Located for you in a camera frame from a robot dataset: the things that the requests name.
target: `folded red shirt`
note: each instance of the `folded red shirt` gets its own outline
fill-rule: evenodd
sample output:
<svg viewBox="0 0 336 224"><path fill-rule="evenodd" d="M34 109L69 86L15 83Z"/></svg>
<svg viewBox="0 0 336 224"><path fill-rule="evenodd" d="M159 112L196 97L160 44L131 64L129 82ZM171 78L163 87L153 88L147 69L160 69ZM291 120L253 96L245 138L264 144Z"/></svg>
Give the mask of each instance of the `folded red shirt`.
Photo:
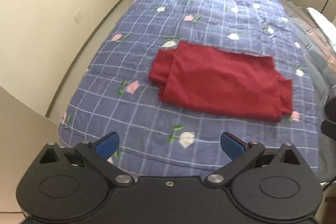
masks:
<svg viewBox="0 0 336 224"><path fill-rule="evenodd" d="M161 101L195 111L271 122L292 113L292 80L268 56L181 41L158 51L149 79Z"/></svg>

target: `silver bolt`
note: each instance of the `silver bolt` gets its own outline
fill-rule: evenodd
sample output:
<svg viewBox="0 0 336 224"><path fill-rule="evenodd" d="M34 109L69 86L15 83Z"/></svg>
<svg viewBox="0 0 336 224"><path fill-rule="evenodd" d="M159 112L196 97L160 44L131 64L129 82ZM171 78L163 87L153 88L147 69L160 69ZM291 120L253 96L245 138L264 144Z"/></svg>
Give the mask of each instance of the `silver bolt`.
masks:
<svg viewBox="0 0 336 224"><path fill-rule="evenodd" d="M175 184L175 183L174 183L173 181L167 181L167 182L166 182L166 185L167 185L167 186L174 186L174 184Z"/></svg>
<svg viewBox="0 0 336 224"><path fill-rule="evenodd" d="M218 174L213 174L208 176L208 181L213 183L220 183L224 180L224 177Z"/></svg>
<svg viewBox="0 0 336 224"><path fill-rule="evenodd" d="M132 177L129 175L118 175L115 177L115 181L119 183L129 183L132 181Z"/></svg>

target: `wall outlet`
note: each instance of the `wall outlet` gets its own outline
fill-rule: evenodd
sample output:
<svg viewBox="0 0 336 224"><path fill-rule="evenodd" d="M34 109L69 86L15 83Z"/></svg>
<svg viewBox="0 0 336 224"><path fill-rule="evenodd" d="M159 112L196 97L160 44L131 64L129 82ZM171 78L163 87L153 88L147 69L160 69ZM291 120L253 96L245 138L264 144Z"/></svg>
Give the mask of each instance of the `wall outlet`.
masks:
<svg viewBox="0 0 336 224"><path fill-rule="evenodd" d="M83 19L81 10L77 12L77 14L74 16L74 19L77 24L80 23L80 21Z"/></svg>

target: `blue textured pad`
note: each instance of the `blue textured pad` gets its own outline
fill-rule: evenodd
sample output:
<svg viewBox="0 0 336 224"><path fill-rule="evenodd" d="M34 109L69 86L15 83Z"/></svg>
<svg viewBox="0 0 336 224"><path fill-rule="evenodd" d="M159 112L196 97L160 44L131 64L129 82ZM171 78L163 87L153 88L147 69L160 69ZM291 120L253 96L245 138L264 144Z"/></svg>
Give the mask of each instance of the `blue textured pad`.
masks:
<svg viewBox="0 0 336 224"><path fill-rule="evenodd" d="M223 133L220 137L220 146L224 153L232 160L238 158L245 152L244 146L231 139L225 133Z"/></svg>
<svg viewBox="0 0 336 224"><path fill-rule="evenodd" d="M94 151L102 158L108 160L118 150L119 143L119 135L115 133L98 144Z"/></svg>

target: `bed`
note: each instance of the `bed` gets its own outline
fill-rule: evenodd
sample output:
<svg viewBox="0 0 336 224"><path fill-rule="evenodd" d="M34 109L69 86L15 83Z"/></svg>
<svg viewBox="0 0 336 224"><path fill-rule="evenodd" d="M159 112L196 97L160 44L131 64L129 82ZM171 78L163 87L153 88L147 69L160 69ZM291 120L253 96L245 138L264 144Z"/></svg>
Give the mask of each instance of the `bed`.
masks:
<svg viewBox="0 0 336 224"><path fill-rule="evenodd" d="M319 54L311 54L316 46L294 17L278 0L135 0L102 43L73 95L58 127L62 145L93 142L116 131L121 146L113 163L130 174L205 177L230 161L219 145L221 133L228 131L269 148L294 143L313 172L326 181L334 162L320 160L319 126L334 76L319 49ZM148 72L158 49L180 40L272 56L278 72L293 80L295 114L279 123L262 122L160 102ZM322 71L314 63L317 55L322 56L319 65L322 59L325 63ZM332 142L322 143L332 150Z"/></svg>

